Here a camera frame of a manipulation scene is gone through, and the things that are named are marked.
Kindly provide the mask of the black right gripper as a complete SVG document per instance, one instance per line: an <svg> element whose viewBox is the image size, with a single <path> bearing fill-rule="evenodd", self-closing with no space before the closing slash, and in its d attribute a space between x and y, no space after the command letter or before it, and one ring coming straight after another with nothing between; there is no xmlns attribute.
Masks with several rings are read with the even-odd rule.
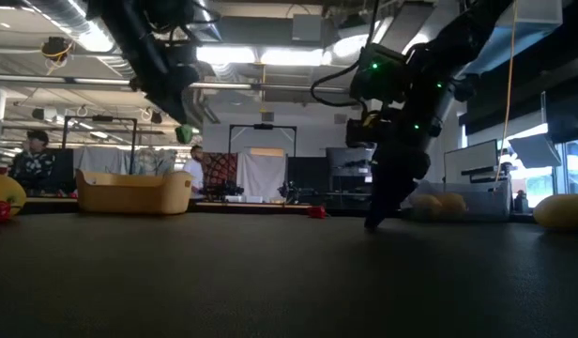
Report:
<svg viewBox="0 0 578 338"><path fill-rule="evenodd" d="M373 189L370 209L364 222L375 230L412 193L416 180L424 178L431 160L422 145L424 131L408 117L378 119L371 126L376 150L373 153Z"/></svg>

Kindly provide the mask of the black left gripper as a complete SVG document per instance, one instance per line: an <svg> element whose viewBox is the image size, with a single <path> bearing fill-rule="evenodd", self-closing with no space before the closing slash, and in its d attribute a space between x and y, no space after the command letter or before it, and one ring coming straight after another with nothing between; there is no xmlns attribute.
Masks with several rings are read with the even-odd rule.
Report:
<svg viewBox="0 0 578 338"><path fill-rule="evenodd" d="M134 91L145 96L164 113L181 125L188 124L185 105L180 95L191 84L200 80L196 48L194 46L165 46L163 48L164 72L140 76L129 81Z"/></svg>

